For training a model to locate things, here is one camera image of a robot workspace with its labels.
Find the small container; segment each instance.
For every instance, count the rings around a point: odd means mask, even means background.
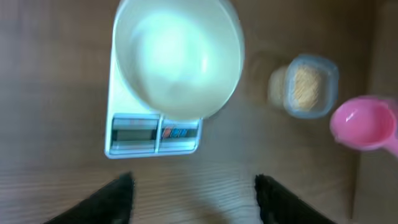
[[[285,77],[289,65],[284,65],[273,71],[268,84],[268,101],[278,109],[284,108],[285,100]]]
[[[316,71],[317,77],[319,77],[317,78],[318,89],[316,100],[310,108],[298,107],[298,101],[295,97],[296,74],[299,69],[303,68]],[[330,60],[313,55],[299,55],[287,69],[285,78],[285,109],[290,115],[302,119],[315,119],[326,115],[337,100],[338,77],[338,68]]]

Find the kitchen scale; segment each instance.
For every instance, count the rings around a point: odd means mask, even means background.
[[[126,86],[112,49],[105,132],[108,158],[190,154],[199,145],[201,127],[201,119],[173,121],[141,103]]]

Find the wooden surface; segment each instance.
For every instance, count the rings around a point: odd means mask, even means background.
[[[205,120],[189,156],[109,160],[103,153],[114,0],[0,0],[0,223],[40,223],[118,174],[137,182],[134,223],[260,223],[256,174],[272,175],[348,223],[358,155],[328,118],[266,103],[269,74],[302,52],[340,68],[339,101],[364,93],[371,2],[235,0],[246,38],[241,82]]]
[[[369,93],[398,98],[398,2],[378,11]],[[361,155],[355,217],[360,224],[393,224],[398,220],[398,160],[387,151]]]

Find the white bowl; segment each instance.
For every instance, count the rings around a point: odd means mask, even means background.
[[[170,119],[217,112],[244,61],[239,20],[225,0],[124,0],[113,46],[132,94]]]

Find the pink measuring spoon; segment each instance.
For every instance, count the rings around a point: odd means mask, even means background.
[[[398,157],[395,102],[371,96],[351,99],[333,114],[330,130],[337,142],[360,151],[385,148]]]

